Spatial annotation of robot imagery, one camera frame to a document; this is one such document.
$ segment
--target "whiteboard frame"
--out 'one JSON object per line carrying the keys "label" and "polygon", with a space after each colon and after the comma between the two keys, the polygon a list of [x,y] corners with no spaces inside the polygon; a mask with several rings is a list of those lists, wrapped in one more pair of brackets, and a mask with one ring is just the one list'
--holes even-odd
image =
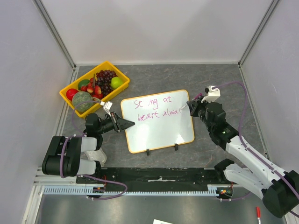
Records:
{"label": "whiteboard frame", "polygon": [[[125,100],[131,100],[131,99],[137,99],[137,98],[143,98],[143,97],[149,97],[149,96],[156,96],[156,95],[161,95],[161,94],[166,94],[166,93],[172,93],[172,92],[179,92],[179,91],[185,91],[187,93],[187,98],[189,100],[189,93],[187,90],[175,90],[175,91],[169,91],[169,92],[161,92],[161,93],[156,93],[156,94],[150,94],[150,95],[146,95],[146,96],[139,96],[139,97],[132,97],[132,98],[127,98],[127,99],[123,99],[121,101],[121,113],[122,113],[122,117],[124,118],[124,113],[123,113],[123,109],[122,109],[122,102],[125,101]],[[187,143],[191,143],[195,140],[195,134],[194,134],[194,127],[193,127],[193,119],[192,119],[192,116],[190,116],[190,119],[191,119],[191,126],[192,126],[192,130],[193,130],[193,139],[191,141],[187,141],[187,142],[183,142],[183,143],[179,143],[178,145],[183,145],[183,144],[187,144]],[[128,143],[128,149],[129,149],[129,152],[132,153],[132,154],[136,154],[136,153],[143,153],[143,152],[146,152],[147,150],[143,150],[143,151],[139,151],[139,152],[132,152],[130,150],[130,144],[129,144],[129,141],[128,141],[128,133],[127,133],[127,130],[125,130],[126,132],[126,139],[127,139],[127,143]],[[152,150],[156,150],[156,149],[161,149],[161,148],[167,148],[167,147],[171,147],[171,146],[175,146],[175,144],[173,145],[169,145],[169,146],[163,146],[163,147],[158,147],[158,148],[152,148],[152,149],[149,149],[150,151]]]}

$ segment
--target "red marker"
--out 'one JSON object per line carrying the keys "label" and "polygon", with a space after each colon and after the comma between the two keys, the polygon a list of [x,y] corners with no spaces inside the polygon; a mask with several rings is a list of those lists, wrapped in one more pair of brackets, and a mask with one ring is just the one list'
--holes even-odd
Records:
{"label": "red marker", "polygon": [[259,207],[256,208],[256,213],[257,213],[258,224],[261,224],[261,211]]}

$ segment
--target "gray table surface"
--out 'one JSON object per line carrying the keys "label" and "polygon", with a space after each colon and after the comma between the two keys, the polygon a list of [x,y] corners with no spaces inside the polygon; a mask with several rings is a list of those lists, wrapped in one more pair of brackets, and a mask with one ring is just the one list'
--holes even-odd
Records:
{"label": "gray table surface", "polygon": [[[90,71],[94,66],[80,66],[78,76]],[[112,111],[121,115],[121,101],[126,98],[185,89],[189,97],[204,93],[208,85],[219,85],[230,81],[241,81],[241,74],[236,64],[179,64],[179,65],[119,65],[117,68],[130,78],[127,89],[117,95]],[[217,102],[223,104],[227,121],[238,128],[244,104],[243,89],[234,84],[221,89]],[[104,117],[104,111],[96,112]],[[84,130],[84,120],[75,116],[75,123]],[[199,118],[193,119],[195,140],[192,143],[145,153],[131,154],[128,151],[125,132],[103,134],[103,151],[107,155],[106,167],[206,167],[213,168],[218,162],[230,158],[242,165],[236,158],[217,147],[209,138],[208,132]],[[68,111],[63,134],[78,133],[71,124],[71,110]],[[259,152],[264,154],[262,143],[250,106],[246,111],[243,136]]]}
{"label": "gray table surface", "polygon": [[[247,193],[234,188],[234,195]],[[172,224],[286,224],[263,202],[251,195],[243,200],[220,202],[207,196],[122,196],[92,201],[85,196],[43,195],[36,224],[153,224],[154,219]]]}

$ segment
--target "marker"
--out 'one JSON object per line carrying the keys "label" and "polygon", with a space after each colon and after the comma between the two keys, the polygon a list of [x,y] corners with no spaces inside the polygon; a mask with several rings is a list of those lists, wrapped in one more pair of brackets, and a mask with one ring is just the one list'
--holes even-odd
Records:
{"label": "marker", "polygon": [[183,110],[183,109],[184,109],[185,107],[187,107],[187,106],[188,106],[188,105],[185,104],[184,106],[181,107],[181,110]]}
{"label": "marker", "polygon": [[259,207],[256,208],[256,214],[257,214],[258,224],[261,224],[261,211]]}

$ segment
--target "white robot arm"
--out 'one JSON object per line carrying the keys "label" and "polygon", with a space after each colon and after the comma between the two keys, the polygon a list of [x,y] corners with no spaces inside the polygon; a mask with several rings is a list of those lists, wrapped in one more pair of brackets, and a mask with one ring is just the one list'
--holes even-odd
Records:
{"label": "white robot arm", "polygon": [[254,193],[277,217],[291,211],[299,204],[299,200],[288,184],[295,193],[299,192],[299,175],[293,170],[288,173],[273,164],[239,136],[238,131],[226,122],[222,105],[215,102],[220,97],[218,88],[209,86],[205,92],[205,96],[187,101],[190,115],[199,117],[209,131],[211,140],[234,155],[251,171],[225,159],[215,166],[220,179],[235,182]]}

